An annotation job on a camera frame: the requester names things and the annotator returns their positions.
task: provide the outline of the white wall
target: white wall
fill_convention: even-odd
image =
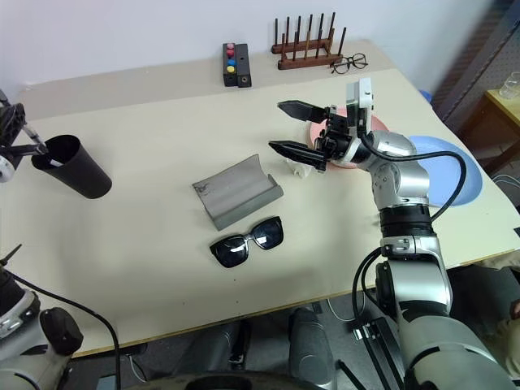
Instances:
[[[346,26],[348,39],[371,39],[416,87],[433,91],[491,3],[0,0],[0,88],[13,97],[44,81],[208,58],[225,41],[247,42],[250,53],[267,51],[275,17],[281,34],[288,15],[302,15],[306,25],[309,13],[324,12],[328,26],[336,11],[336,30]],[[344,53],[352,54],[348,43]]]

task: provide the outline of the pink plate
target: pink plate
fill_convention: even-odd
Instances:
[[[337,114],[341,116],[347,116],[347,109],[340,107],[337,110]],[[314,145],[314,140],[319,137],[319,133],[325,128],[325,120],[322,123],[311,123],[309,129],[310,144]],[[372,115],[372,130],[380,130],[381,132],[389,132],[388,128],[381,122],[377,116]],[[355,168],[356,164],[349,164],[347,167],[339,168]]]

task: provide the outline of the gray floor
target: gray floor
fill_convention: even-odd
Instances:
[[[331,299],[336,313],[344,319],[353,315],[350,300],[350,295]],[[318,313],[319,308],[322,313],[318,317],[326,329],[334,359],[343,360],[366,388],[381,388],[362,341],[354,338],[348,324],[340,322],[332,315],[325,301],[319,302],[318,306],[314,305],[315,312]],[[249,319],[252,336],[246,361],[247,370],[288,373],[288,317],[294,310],[295,308],[281,310]],[[374,318],[379,317],[380,312],[367,301],[365,315]],[[182,353],[197,334],[195,331],[150,342],[146,351],[134,355],[134,359],[148,379],[164,376],[174,370]],[[121,366],[123,388],[141,383],[130,370],[127,357],[121,358]],[[63,390],[93,390],[101,377],[114,373],[114,358],[84,358],[72,361],[71,368],[73,371]],[[340,390],[355,389],[342,372],[338,371],[337,378]]]

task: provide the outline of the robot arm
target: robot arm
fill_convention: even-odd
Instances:
[[[414,144],[394,132],[371,131],[370,79],[360,79],[347,90],[346,118],[334,106],[279,103],[293,118],[327,120],[314,149],[294,141],[269,145],[284,157],[319,171],[331,162],[356,163],[370,173],[383,236],[381,254],[386,258],[376,267],[376,295],[380,308],[399,328],[405,388],[514,389],[478,337],[449,317],[452,292],[431,225],[429,177],[413,157],[404,161],[417,153]]]

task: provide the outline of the table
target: table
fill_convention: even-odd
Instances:
[[[484,170],[489,175],[497,173],[520,154],[520,97],[504,99],[498,91],[499,89],[490,89],[485,92],[460,131],[461,140],[467,142],[475,135],[480,123],[491,115],[497,115],[518,136],[518,140],[507,150],[485,165]]]
[[[95,99],[78,97],[90,99],[91,110],[74,113],[75,103],[64,101],[74,83],[68,89],[44,84],[28,91],[22,98],[29,113],[41,104],[55,115],[31,122],[39,133],[45,139],[77,135],[114,185],[105,197],[87,200],[25,159],[0,198],[2,253],[24,243],[9,269],[106,316],[123,345],[348,293],[359,262],[381,238],[370,176],[336,168],[302,180],[267,142],[307,137],[308,124],[289,118],[277,102],[342,104],[346,84],[359,73],[336,76],[315,68],[302,73],[306,80],[297,80],[287,71],[285,83],[286,73],[276,71],[275,59],[268,57],[273,69],[264,76],[259,71],[256,84],[252,62],[252,89],[222,87],[219,93],[134,105],[112,102],[108,109],[94,109]],[[375,114],[391,130],[441,137],[467,151],[391,63],[367,70],[363,75],[372,78]],[[220,82],[213,80],[211,88]],[[62,92],[46,100],[32,94],[52,89]],[[50,106],[50,97],[68,104],[68,113],[60,113],[59,104]],[[217,232],[191,183],[256,153],[284,196]],[[282,245],[267,251],[252,247],[248,261],[233,269],[215,261],[209,243],[247,232],[272,215],[283,221]],[[517,226],[518,213],[485,175],[479,198],[448,210],[434,224],[447,267],[516,249]],[[374,269],[367,281],[374,283]],[[42,302],[59,305],[46,297]],[[80,354],[111,347],[95,319],[67,310],[85,336]]]

